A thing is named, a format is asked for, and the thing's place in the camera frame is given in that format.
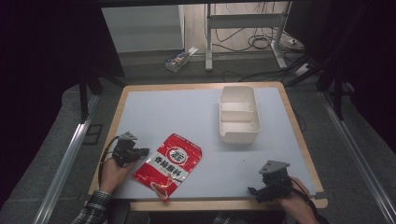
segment white wall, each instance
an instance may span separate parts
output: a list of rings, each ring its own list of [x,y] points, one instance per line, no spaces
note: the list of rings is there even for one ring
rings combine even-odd
[[[179,6],[102,8],[117,52],[183,49]]]

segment person's left hand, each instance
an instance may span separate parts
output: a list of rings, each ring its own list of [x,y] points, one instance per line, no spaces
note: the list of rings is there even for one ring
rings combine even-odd
[[[125,167],[119,167],[113,158],[105,161],[100,190],[110,194],[113,193],[114,189],[125,181],[135,165],[136,161],[128,163]]]

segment plastic food package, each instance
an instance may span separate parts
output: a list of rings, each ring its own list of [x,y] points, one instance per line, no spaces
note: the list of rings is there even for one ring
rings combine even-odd
[[[173,133],[133,176],[166,202],[201,158],[198,146]]]

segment small box on floor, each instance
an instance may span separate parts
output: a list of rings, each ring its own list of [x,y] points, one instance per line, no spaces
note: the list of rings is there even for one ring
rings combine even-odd
[[[186,62],[188,62],[191,58],[191,55],[198,51],[197,48],[190,48],[189,52],[181,52],[173,57],[168,58],[165,61],[165,67],[172,72],[177,72]]]

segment logo on bag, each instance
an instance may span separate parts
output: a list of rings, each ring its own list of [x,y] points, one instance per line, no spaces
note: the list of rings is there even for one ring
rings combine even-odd
[[[181,147],[170,147],[166,152],[166,157],[174,164],[183,164],[187,160],[187,153]]]

